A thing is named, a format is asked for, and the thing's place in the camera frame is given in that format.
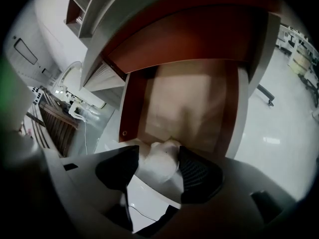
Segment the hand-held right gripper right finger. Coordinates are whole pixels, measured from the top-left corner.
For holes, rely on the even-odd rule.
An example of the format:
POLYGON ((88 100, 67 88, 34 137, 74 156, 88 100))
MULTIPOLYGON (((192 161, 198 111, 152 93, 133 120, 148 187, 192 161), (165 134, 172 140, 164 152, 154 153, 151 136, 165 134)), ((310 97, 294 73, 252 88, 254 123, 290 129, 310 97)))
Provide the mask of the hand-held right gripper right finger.
POLYGON ((178 158, 181 207, 153 239, 248 239, 295 203, 247 163, 207 160, 184 146, 178 158))

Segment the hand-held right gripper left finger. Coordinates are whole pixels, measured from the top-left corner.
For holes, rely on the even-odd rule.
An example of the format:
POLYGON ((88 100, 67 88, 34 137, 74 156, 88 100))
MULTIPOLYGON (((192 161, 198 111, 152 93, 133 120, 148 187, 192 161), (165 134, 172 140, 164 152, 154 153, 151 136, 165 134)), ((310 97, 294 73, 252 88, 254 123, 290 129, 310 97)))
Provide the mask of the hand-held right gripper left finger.
POLYGON ((44 157, 57 197, 80 239, 129 239, 128 185, 139 166, 136 145, 60 158, 44 157))

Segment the white ball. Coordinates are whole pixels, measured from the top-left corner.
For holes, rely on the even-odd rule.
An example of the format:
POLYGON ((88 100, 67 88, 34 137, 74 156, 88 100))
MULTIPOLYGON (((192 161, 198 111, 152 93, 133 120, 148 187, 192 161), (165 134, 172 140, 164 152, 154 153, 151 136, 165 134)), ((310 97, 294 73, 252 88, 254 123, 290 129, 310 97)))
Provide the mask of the white ball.
POLYGON ((147 155, 141 155, 136 176, 148 186, 170 199, 178 199, 183 192, 179 172, 179 148, 176 140, 154 142, 147 155))

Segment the red wooden drawer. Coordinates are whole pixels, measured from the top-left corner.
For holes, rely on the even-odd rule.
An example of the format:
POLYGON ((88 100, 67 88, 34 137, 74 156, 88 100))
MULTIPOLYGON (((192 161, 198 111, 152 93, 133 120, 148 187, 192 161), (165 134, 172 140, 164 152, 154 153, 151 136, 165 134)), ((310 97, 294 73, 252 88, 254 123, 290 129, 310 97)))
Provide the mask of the red wooden drawer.
POLYGON ((127 80, 118 142, 174 139, 208 158, 235 145, 247 107, 255 18, 246 6, 201 6, 137 31, 108 58, 127 80))

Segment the dark staircase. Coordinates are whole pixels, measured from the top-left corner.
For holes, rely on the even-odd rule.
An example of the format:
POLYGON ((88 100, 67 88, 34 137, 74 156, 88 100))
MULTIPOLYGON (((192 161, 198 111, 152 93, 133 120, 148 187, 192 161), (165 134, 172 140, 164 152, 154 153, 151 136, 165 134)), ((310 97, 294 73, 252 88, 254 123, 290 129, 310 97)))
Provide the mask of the dark staircase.
POLYGON ((70 145, 78 122, 68 113, 70 106, 51 94, 46 88, 42 89, 38 107, 42 121, 60 156, 69 155, 70 145))

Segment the white stool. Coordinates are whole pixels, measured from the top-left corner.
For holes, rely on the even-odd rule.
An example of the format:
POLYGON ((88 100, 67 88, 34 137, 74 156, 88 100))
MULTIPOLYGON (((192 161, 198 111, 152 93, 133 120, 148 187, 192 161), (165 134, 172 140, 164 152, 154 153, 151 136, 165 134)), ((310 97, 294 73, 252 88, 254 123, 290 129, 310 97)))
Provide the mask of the white stool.
POLYGON ((77 113, 76 112, 76 109, 77 108, 80 108, 80 109, 82 109, 82 110, 85 110, 85 107, 81 104, 81 103, 79 103, 79 102, 77 102, 77 101, 74 101, 73 103, 72 103, 72 105, 71 105, 71 107, 69 108, 69 111, 68 111, 68 113, 73 117, 73 118, 75 118, 75 119, 79 119, 79 120, 81 120, 81 121, 83 121, 83 122, 86 122, 86 119, 82 116, 82 115, 80 115, 79 113, 77 113))

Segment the gray wooden desk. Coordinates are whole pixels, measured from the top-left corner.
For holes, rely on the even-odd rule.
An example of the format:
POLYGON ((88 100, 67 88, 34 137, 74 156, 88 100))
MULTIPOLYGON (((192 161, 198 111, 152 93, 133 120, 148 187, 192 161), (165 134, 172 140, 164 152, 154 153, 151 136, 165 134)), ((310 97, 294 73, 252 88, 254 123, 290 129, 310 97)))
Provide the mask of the gray wooden desk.
POLYGON ((103 90, 127 74, 199 59, 251 62, 280 0, 110 0, 95 23, 81 85, 103 90))

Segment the black framed ceiling lamp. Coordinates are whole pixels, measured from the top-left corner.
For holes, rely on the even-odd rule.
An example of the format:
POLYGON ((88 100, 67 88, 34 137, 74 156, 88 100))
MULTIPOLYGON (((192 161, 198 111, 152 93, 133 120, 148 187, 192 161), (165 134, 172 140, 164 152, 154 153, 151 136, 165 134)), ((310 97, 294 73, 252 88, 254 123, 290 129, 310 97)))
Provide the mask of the black framed ceiling lamp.
POLYGON ((14 49, 30 64, 35 65, 38 61, 38 58, 32 53, 29 47, 25 44, 25 42, 19 38, 15 44, 14 49))

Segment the white cylinder pedestal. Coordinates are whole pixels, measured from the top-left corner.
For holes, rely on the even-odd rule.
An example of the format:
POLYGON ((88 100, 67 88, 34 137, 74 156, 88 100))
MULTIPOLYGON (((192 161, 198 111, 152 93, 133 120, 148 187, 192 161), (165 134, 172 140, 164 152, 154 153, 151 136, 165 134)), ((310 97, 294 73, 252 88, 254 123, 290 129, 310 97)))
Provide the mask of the white cylinder pedestal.
POLYGON ((57 86, 62 88, 63 92, 69 92, 88 105, 101 109, 105 102, 81 86, 81 73, 82 63, 80 61, 73 62, 62 73, 57 86))

